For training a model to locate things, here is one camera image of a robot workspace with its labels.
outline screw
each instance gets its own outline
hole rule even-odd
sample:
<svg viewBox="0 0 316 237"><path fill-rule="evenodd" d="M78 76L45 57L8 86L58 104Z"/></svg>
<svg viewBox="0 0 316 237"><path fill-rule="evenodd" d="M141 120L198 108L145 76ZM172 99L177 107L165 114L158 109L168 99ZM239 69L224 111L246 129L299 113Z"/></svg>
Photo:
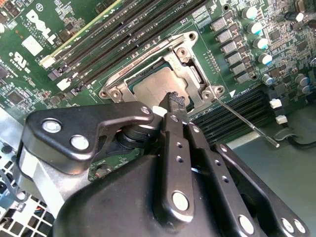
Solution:
<svg viewBox="0 0 316 237"><path fill-rule="evenodd" d="M239 216L239 223L241 227L250 235L252 235L255 232L255 229L249 219L243 215Z"/></svg>
<svg viewBox="0 0 316 237"><path fill-rule="evenodd" d="M291 225L291 223L289 223L288 220L282 218L282 223L284 225L284 227L286 228L287 231L289 231L290 233L294 233L294 228Z"/></svg>
<svg viewBox="0 0 316 237"><path fill-rule="evenodd" d="M177 118L175 115L171 115L171 119L172 119L173 121L175 121L175 122L178 122L178 121L179 121L178 118Z"/></svg>
<svg viewBox="0 0 316 237"><path fill-rule="evenodd" d="M294 224L296 225L297 229L302 232L303 234L306 233L306 230L304 228L304 226L302 225L301 222L299 222L298 220L294 219Z"/></svg>
<svg viewBox="0 0 316 237"><path fill-rule="evenodd" d="M147 114L147 115L150 114L149 109L148 109L147 107L145 107L145 106L141 107L140 110L141 110L143 113Z"/></svg>
<svg viewBox="0 0 316 237"><path fill-rule="evenodd" d="M89 141L84 136L75 135L70 139L70 143L78 150L85 150L89 146Z"/></svg>
<svg viewBox="0 0 316 237"><path fill-rule="evenodd" d="M227 152L227 148L223 144L221 144L220 147L221 147L223 152Z"/></svg>
<svg viewBox="0 0 316 237"><path fill-rule="evenodd" d="M194 132L199 132L199 128L197 126L193 126Z"/></svg>
<svg viewBox="0 0 316 237"><path fill-rule="evenodd" d="M61 125L59 122L55 120L46 120L43 122L41 127L46 131L50 133L57 133L61 130Z"/></svg>
<svg viewBox="0 0 316 237"><path fill-rule="evenodd" d="M185 211L189 208L189 202L182 193L175 192L172 195L172 201L180 211Z"/></svg>

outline capacitor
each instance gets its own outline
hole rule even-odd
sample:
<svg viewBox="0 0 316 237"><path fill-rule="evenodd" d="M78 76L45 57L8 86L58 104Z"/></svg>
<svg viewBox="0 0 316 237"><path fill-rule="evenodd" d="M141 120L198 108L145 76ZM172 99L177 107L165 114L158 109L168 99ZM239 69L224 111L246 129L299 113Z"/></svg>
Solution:
<svg viewBox="0 0 316 237"><path fill-rule="evenodd" d="M258 15L258 10L254 6L247 6L241 12L241 17L243 19L255 19Z"/></svg>
<svg viewBox="0 0 316 237"><path fill-rule="evenodd" d="M303 93L303 94L309 94L312 91L312 87L310 85L306 86L298 86L298 89Z"/></svg>
<svg viewBox="0 0 316 237"><path fill-rule="evenodd" d="M284 17L288 21L301 22L304 18L304 14L301 12L290 11L290 12L286 13Z"/></svg>
<svg viewBox="0 0 316 237"><path fill-rule="evenodd" d="M268 47L268 40L266 38L258 37L254 40L253 46L259 49L265 49Z"/></svg>
<svg viewBox="0 0 316 237"><path fill-rule="evenodd" d="M3 34L5 31L5 27L2 23L0 23L0 34Z"/></svg>
<svg viewBox="0 0 316 237"><path fill-rule="evenodd" d="M263 26L259 22L252 21L247 27L247 31L250 34L258 35L261 33Z"/></svg>
<svg viewBox="0 0 316 237"><path fill-rule="evenodd" d="M303 87L311 83L311 80L308 77L306 77L304 74L299 74L296 77L295 81L297 84Z"/></svg>
<svg viewBox="0 0 316 237"><path fill-rule="evenodd" d="M263 63L264 65L268 65L272 62L272 56L267 53L263 53L258 58L259 63Z"/></svg>
<svg viewBox="0 0 316 237"><path fill-rule="evenodd" d="M263 77L262 77L262 82L265 84L265 85L272 85L273 82L275 80L273 80L273 78L271 76L269 76L268 74L264 74Z"/></svg>
<svg viewBox="0 0 316 237"><path fill-rule="evenodd" d="M308 22L308 26L310 27L310 28L312 28L312 29L316 29L316 20L310 20L309 22Z"/></svg>

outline cable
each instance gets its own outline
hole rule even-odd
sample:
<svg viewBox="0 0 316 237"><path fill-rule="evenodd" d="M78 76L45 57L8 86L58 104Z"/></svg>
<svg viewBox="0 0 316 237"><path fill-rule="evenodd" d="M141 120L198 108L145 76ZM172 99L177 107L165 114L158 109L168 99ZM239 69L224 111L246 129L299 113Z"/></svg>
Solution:
<svg viewBox="0 0 316 237"><path fill-rule="evenodd" d="M307 149L311 149L311 148L316 147L316 141L311 142L311 143L302 144L302 143L298 143L297 141L295 141L293 137L288 137L287 140L293 147L296 147L296 148L302 149L302 150L307 150Z"/></svg>
<svg viewBox="0 0 316 237"><path fill-rule="evenodd" d="M5 182L6 187L8 188L10 194L12 195L13 199L17 202L25 202L28 198L29 198L29 194L26 193L25 197L23 199L19 199L17 194L18 194L18 189L15 189L11 186L11 182L8 179L8 177L5 175L5 173L3 172L3 170L0 169L0 176L3 179L3 181Z"/></svg>

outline black cable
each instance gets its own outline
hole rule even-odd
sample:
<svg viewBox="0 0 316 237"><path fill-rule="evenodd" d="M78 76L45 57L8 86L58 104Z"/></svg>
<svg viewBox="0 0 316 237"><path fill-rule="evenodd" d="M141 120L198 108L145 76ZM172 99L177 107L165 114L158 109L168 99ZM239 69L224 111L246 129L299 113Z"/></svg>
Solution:
<svg viewBox="0 0 316 237"><path fill-rule="evenodd" d="M307 150L307 149L311 149L311 148L316 147L316 141L311 142L311 143L302 144L302 143L298 143L297 141L295 141L293 137L288 137L287 140L293 147L296 147L296 148L302 149L302 150Z"/></svg>

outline black plastic bracket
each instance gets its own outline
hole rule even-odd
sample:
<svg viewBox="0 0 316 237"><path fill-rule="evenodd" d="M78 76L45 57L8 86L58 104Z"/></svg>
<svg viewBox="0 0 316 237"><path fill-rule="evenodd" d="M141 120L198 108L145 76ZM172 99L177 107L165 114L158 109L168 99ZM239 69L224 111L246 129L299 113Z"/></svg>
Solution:
<svg viewBox="0 0 316 237"><path fill-rule="evenodd" d="M61 130L56 133L44 130L42 125L48 120L58 122ZM61 172L80 174L100 151L106 150L119 129L153 120L153 112L140 102L37 111L26 119L20 148ZM71 138L77 135L88 141L85 149L71 144Z"/></svg>

